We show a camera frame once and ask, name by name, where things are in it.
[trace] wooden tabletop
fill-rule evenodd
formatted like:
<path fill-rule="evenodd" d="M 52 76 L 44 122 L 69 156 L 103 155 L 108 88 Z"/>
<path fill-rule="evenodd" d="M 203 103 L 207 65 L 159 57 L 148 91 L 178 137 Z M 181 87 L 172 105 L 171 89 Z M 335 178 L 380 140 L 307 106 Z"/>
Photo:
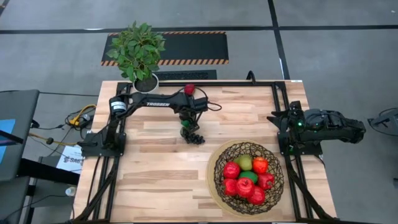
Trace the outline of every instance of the wooden tabletop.
<path fill-rule="evenodd" d="M 93 132 L 106 125 L 108 100 L 116 93 L 117 82 L 103 82 L 93 121 Z M 302 82 L 286 81 L 289 101 L 300 100 L 308 109 Z M 172 94 L 179 87 L 160 87 L 160 93 Z M 203 87 L 209 100 L 223 106 L 221 111 L 207 111 L 199 120 L 197 134 L 205 137 L 200 146 L 186 144 L 180 136 L 180 120 L 170 108 L 140 108 L 126 120 L 127 143 L 120 159 L 112 222 L 242 222 L 214 202 L 206 186 L 206 165 L 211 153 L 226 141 L 256 141 L 277 156 L 284 170 L 284 193 L 269 212 L 251 221 L 294 221 L 292 199 L 283 157 L 279 153 L 277 128 L 267 116 L 275 110 L 270 87 Z M 279 93 L 284 110 L 282 94 Z M 93 169 L 97 158 L 86 159 L 75 197 L 75 213 L 86 206 Z M 309 191 L 327 213 L 336 216 L 325 169 L 314 156 L 302 156 Z M 95 194 L 100 176 L 98 166 Z M 302 195 L 298 191 L 300 209 L 305 217 Z M 100 217 L 104 217 L 103 197 Z"/>

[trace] wire basket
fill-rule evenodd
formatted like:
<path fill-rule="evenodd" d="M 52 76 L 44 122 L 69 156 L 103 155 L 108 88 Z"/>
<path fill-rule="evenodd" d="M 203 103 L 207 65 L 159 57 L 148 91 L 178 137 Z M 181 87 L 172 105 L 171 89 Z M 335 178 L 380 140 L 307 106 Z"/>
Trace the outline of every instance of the wire basket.
<path fill-rule="evenodd" d="M 268 161 L 267 172 L 272 174 L 275 178 L 274 186 L 265 191 L 266 200 L 261 205 L 253 205 L 240 196 L 227 196 L 224 194 L 224 166 L 227 162 L 233 161 L 235 158 L 243 154 L 249 154 L 252 159 L 258 156 L 266 158 Z M 278 203 L 284 191 L 284 175 L 278 158 L 276 158 L 273 153 L 268 151 L 266 148 L 253 142 L 233 144 L 220 154 L 214 166 L 214 183 L 217 194 L 221 197 L 222 201 L 229 205 L 233 210 L 245 215 L 256 215 L 268 212 Z"/>

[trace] fruit basket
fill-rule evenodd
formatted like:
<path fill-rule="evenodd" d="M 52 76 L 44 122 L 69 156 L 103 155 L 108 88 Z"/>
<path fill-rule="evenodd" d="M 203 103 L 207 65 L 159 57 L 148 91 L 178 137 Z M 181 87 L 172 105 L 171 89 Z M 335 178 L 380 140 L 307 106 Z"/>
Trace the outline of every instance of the fruit basket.
<path fill-rule="evenodd" d="M 252 158 L 265 158 L 268 161 L 267 172 L 274 176 L 273 186 L 265 190 L 265 201 L 260 205 L 253 205 L 238 195 L 228 196 L 224 192 L 225 165 L 244 154 L 249 154 Z M 256 142 L 246 140 L 227 142 L 211 155 L 206 170 L 206 183 L 211 196 L 221 208 L 240 216 L 269 211 L 278 203 L 284 191 L 284 175 L 278 158 Z"/>

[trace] red object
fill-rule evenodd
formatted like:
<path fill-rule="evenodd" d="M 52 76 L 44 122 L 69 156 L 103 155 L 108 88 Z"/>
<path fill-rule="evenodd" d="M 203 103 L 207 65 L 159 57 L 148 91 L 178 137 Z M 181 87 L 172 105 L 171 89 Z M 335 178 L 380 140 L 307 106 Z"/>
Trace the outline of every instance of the red object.
<path fill-rule="evenodd" d="M 254 183 L 251 179 L 243 177 L 236 182 L 236 191 L 239 196 L 248 198 L 254 194 Z"/>
<path fill-rule="evenodd" d="M 241 171 L 239 165 L 235 162 L 227 162 L 224 166 L 224 177 L 229 179 L 236 179 Z"/>
<path fill-rule="evenodd" d="M 257 184 L 263 190 L 271 189 L 272 186 L 274 186 L 275 178 L 272 174 L 265 173 L 265 174 L 259 174 L 258 176 L 259 180 L 257 181 Z"/>
<path fill-rule="evenodd" d="M 268 161 L 263 157 L 257 157 L 253 161 L 253 169 L 257 174 L 263 174 L 267 172 Z"/>
<path fill-rule="evenodd" d="M 237 194 L 237 192 L 236 192 L 236 180 L 234 180 L 234 179 L 225 179 L 224 180 L 224 185 L 225 185 L 225 190 L 224 190 L 225 195 L 235 196 Z"/>
<path fill-rule="evenodd" d="M 195 85 L 194 84 L 185 85 L 185 87 L 184 87 L 184 93 L 185 94 L 192 96 L 194 91 L 195 91 Z"/>
<path fill-rule="evenodd" d="M 248 198 L 253 205 L 261 205 L 266 200 L 266 193 L 258 186 L 254 186 L 254 193 Z"/>

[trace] gray floor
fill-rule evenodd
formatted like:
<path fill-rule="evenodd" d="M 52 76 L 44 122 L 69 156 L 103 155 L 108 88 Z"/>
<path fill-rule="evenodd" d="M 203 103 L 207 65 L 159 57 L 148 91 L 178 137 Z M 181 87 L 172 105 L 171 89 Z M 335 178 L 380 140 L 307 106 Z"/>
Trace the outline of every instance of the gray floor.
<path fill-rule="evenodd" d="M 398 24 L 396 0 L 274 0 L 280 26 Z M 260 0 L 10 0 L 0 30 L 120 28 L 132 21 L 155 27 L 270 26 L 267 1 Z M 366 121 L 395 107 L 398 30 L 282 31 L 291 79 L 303 80 L 312 108 L 338 110 Z M 219 79 L 281 79 L 272 31 L 227 32 L 229 65 L 163 66 L 161 70 L 217 69 Z M 106 34 L 0 35 L 0 91 L 31 89 L 98 94 L 103 80 L 120 80 L 101 67 Z M 35 119 L 56 126 L 96 97 L 41 95 Z M 396 223 L 398 139 L 373 131 L 356 145 L 324 142 L 326 172 L 338 216 L 343 220 Z M 60 139 L 67 130 L 36 131 Z M 74 132 L 67 141 L 79 140 Z M 24 157 L 49 149 L 29 141 Z M 41 208 L 34 223 L 62 222 L 70 206 Z"/>

